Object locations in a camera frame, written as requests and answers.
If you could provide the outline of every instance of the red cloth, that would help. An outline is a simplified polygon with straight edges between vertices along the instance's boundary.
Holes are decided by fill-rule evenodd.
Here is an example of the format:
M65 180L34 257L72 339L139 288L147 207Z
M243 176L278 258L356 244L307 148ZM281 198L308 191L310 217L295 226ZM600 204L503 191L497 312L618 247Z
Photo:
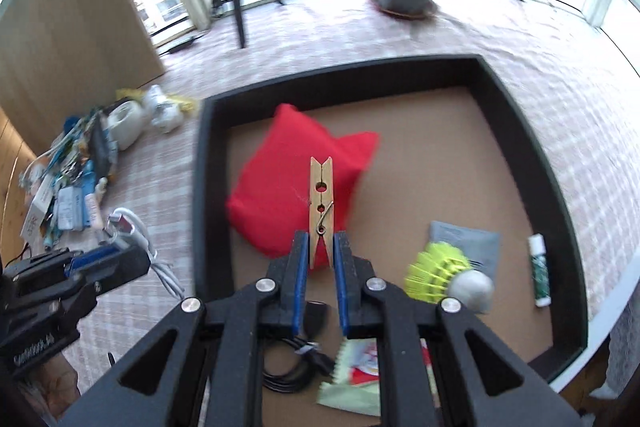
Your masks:
M294 232L309 227L310 158L323 163L331 156L334 230L345 230L351 193L377 144L373 132L334 138L292 105L279 105L267 138L242 169L226 202L229 222L267 257L288 254ZM327 264L321 240L316 266Z

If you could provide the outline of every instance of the silver screw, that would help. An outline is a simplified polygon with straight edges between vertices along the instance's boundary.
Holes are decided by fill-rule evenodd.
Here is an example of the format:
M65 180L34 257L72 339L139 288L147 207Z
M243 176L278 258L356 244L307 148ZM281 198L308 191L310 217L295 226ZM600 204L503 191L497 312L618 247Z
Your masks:
M447 313L458 313L462 309L462 304L458 299L453 297L445 297L440 303L442 309Z
M258 292L272 292L276 289L276 282L273 279L260 279L255 283L255 287L258 288Z
M182 308L182 311L186 313L196 312L200 309L200 301L195 297L189 297L188 299L182 301L182 304L180 304L180 308Z
M380 279L380 277L372 277L367 280L367 288L372 292L382 292L382 290L386 288L386 281Z

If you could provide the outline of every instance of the lip balm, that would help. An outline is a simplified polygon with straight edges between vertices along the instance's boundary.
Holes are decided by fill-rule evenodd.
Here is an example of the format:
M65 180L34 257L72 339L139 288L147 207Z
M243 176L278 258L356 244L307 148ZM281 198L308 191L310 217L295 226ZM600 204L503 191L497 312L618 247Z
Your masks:
M529 237L529 254L531 258L531 275L536 306L543 308L551 304L549 290L549 273L546 269L546 247L542 234Z

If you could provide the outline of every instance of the tape roll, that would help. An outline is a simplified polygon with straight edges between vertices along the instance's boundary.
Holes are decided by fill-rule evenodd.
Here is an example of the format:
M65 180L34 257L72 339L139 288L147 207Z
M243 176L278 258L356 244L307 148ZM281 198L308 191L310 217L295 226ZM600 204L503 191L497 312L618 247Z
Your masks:
M118 149L121 151L138 139L144 126L145 111L134 100L129 100L114 109L108 118L111 139L118 143Z

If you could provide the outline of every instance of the clothespin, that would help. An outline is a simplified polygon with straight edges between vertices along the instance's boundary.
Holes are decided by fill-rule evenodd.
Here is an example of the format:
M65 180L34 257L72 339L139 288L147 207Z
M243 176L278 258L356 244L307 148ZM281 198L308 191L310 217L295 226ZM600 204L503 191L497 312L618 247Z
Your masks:
M309 268L316 261L318 241L324 238L329 266L334 265L334 162L329 156L320 164L311 158L309 183Z

